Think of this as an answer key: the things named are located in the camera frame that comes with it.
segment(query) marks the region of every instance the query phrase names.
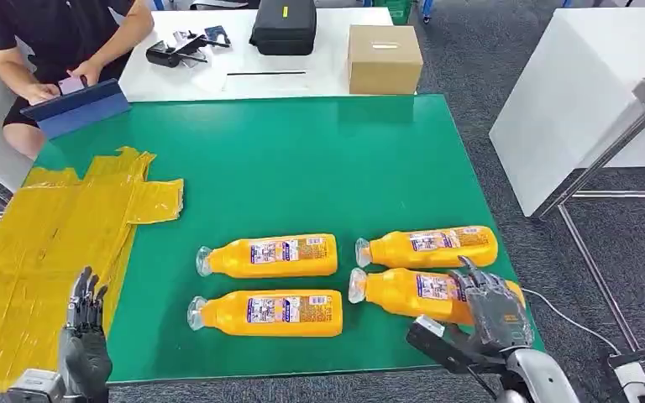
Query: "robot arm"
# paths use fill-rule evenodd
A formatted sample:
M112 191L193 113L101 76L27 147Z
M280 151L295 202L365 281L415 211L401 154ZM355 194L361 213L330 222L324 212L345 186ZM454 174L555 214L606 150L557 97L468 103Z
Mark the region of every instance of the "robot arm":
M66 324L60 330L58 373L27 369L8 389L12 403L107 402L113 371L102 330L102 304L108 287L95 292L97 275L86 267L73 285Z
M472 374L498 403L579 403L555 360L534 350L525 308L498 276L469 269L458 281L474 316L473 334L455 324L442 325L424 315L414 321L406 340L454 374ZM498 374L504 390L493 392L477 373Z

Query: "green table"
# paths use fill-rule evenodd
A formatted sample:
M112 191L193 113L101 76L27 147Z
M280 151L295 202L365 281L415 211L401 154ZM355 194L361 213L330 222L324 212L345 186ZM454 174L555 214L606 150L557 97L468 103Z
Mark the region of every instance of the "green table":
M36 165L74 166L82 176L93 155L123 145L158 155L150 180L184 178L185 187L180 219L137 230L108 341L113 382L433 365L405 341L412 318L370 303L345 303L336 338L193 332L186 307L193 296L233 290L335 289L346 298L358 237L468 224L498 234L438 95L134 104L47 144ZM337 237L335 275L236 280L196 272L203 244L298 233ZM517 279L502 242L489 271ZM537 332L535 347L543 347Z

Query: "black bag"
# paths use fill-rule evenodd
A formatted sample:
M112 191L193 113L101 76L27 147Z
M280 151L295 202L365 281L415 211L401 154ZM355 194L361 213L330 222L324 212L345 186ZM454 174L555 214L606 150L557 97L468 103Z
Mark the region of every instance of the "black bag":
M250 43L262 55L310 55L316 30L314 0L261 0Z

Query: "white cable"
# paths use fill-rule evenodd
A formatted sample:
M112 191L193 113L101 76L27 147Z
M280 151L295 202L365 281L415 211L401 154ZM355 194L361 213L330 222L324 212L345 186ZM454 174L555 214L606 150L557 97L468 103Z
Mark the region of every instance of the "white cable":
M580 329L584 330L585 332L587 332L587 333L591 334L592 336L595 336L596 338L599 338L601 341L603 341L603 342L607 343L607 345L608 345L608 346L610 346L612 350L614 350L614 352L616 353L616 355L621 355L621 352L619 351L619 348L617 348L617 347L616 347L616 346L615 346L611 341L609 341L606 337L602 336L602 335L601 335L601 334L599 334L598 332L595 332L594 330L590 330L590 329L588 329L587 327L584 327L584 326L580 325L579 323L577 323L577 322L573 321L572 319L568 318L567 316L565 316L561 311L558 311L558 308L554 307L554 306L553 306L553 304L551 304L551 303L550 303L550 301L548 301L548 298L545 298L545 296L544 296L543 294L540 294L540 293L539 293L539 292L537 292L537 291L529 290L529 289L527 289L527 288L521 288L521 290L522 290L523 292L528 293L528 294L533 294L534 296L539 296L539 297L540 297L540 299L541 299L541 300L543 300L543 302L545 302L546 304L548 304L548 306L550 307L550 309L552 309L555 313L557 313L557 314L558 314L560 317L562 317L564 320L566 320L566 321L568 321L568 322L572 323L572 324L573 324L573 325L575 325L576 327L578 327L578 328L580 328Z

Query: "bottle nozzle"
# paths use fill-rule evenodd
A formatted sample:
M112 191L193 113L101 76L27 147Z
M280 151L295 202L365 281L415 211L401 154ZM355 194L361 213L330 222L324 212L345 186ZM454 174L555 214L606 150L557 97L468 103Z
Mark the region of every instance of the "bottle nozzle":
M207 300L200 296L195 296L189 303L189 308L186 310L186 321L189 322L189 327L192 330L199 330L204 327L202 308L206 304Z
M366 288L367 274L359 267L355 267L349 274L349 290L347 299L353 304L364 301L364 291Z
M211 265L209 264L209 254L212 250L206 246L199 248L197 252L197 272L201 277L210 275L212 273Z
M370 249L370 241L360 238L354 243L354 256L357 259L359 267L365 267L367 264L372 263L372 250Z

